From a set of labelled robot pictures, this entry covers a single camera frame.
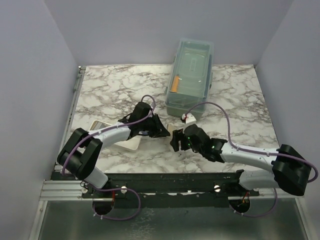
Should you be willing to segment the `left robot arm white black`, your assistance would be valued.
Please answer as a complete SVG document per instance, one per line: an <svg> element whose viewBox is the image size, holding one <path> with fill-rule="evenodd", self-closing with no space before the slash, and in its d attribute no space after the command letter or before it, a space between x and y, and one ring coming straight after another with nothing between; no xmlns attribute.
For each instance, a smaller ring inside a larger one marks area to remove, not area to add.
<svg viewBox="0 0 320 240"><path fill-rule="evenodd" d="M132 113L113 125L96 131L77 128L57 156L61 173L69 171L77 179L94 186L93 191L99 197L107 197L111 191L109 178L96 167L101 150L136 136L169 137L170 132L153 111L152 106L140 101Z"/></svg>

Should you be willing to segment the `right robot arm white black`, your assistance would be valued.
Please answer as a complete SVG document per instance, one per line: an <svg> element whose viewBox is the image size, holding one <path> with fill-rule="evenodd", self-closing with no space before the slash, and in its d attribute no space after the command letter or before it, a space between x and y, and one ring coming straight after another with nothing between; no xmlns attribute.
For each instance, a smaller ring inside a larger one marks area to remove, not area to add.
<svg viewBox="0 0 320 240"><path fill-rule="evenodd" d="M262 150L232 145L229 140L209 137L196 124L174 130L170 141L175 152L191 149L210 162L242 164L257 171L242 171L230 183L230 191L241 196L255 188L280 188L293 196L303 196L308 184L311 165L289 145Z"/></svg>

